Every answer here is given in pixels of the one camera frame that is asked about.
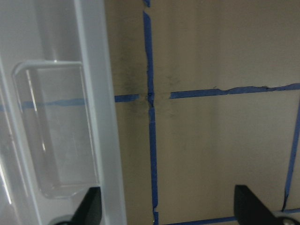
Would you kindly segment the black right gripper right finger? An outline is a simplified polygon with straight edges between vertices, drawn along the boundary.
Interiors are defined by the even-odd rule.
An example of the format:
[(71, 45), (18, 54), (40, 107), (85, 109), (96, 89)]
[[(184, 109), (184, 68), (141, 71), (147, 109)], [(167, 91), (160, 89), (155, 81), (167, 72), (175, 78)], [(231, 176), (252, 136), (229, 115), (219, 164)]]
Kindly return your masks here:
[(246, 186), (234, 188), (234, 216), (240, 225), (298, 225), (300, 222), (284, 213), (271, 212)]

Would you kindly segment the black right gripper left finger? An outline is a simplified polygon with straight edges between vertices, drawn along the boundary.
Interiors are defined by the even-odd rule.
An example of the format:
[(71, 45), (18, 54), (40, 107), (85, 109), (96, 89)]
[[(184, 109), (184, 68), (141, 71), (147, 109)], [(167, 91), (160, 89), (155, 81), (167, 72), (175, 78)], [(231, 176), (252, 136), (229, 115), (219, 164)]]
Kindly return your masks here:
[(67, 209), (53, 218), (52, 225), (99, 225), (102, 220), (102, 198), (100, 187), (90, 187), (80, 199), (65, 197)]

